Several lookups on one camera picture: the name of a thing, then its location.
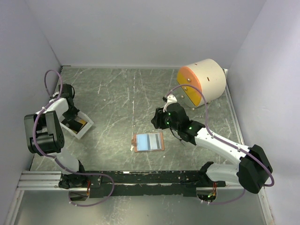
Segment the white patterned credit card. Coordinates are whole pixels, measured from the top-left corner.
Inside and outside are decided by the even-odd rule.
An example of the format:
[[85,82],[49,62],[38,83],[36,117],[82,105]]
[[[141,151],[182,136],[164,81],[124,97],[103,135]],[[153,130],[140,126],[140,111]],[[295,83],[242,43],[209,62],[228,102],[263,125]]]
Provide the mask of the white patterned credit card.
[[161,150],[161,135],[160,133],[149,134],[150,150]]

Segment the brown leather card holder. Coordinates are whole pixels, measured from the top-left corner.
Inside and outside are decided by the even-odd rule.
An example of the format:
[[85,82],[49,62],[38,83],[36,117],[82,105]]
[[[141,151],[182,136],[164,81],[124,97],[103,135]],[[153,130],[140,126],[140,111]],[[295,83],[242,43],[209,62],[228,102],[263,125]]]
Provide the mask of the brown leather card holder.
[[151,134],[151,133],[135,134],[131,141],[131,150],[136,153],[151,152],[151,151],[164,151],[165,145],[164,145],[163,133],[162,132],[158,132],[158,133],[160,133],[160,135],[161,135],[161,143],[162,143],[161,150],[150,150],[149,134]]

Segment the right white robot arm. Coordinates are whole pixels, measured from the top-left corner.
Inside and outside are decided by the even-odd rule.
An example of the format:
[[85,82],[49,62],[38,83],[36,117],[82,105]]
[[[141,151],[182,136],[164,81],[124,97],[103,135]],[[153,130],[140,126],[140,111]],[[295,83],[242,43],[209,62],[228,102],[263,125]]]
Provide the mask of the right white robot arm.
[[157,108],[151,123],[156,129],[174,130],[181,140],[207,148],[231,162],[231,165],[210,165],[200,173],[199,182],[203,186],[210,186],[215,181],[229,181],[257,194],[271,178],[273,169],[262,147],[238,144],[211,132],[204,124],[190,120],[178,103]]

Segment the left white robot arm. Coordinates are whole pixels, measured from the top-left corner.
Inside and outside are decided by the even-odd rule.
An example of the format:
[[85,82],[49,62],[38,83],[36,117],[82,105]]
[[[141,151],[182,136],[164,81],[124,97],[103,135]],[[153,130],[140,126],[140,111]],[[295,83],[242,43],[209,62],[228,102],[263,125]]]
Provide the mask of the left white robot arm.
[[75,107],[74,97],[72,85],[59,85],[59,93],[51,97],[48,108],[24,117],[29,151],[58,160],[59,187],[64,189],[83,187],[88,180],[82,163],[64,148],[63,129],[81,139],[93,125],[93,121]]

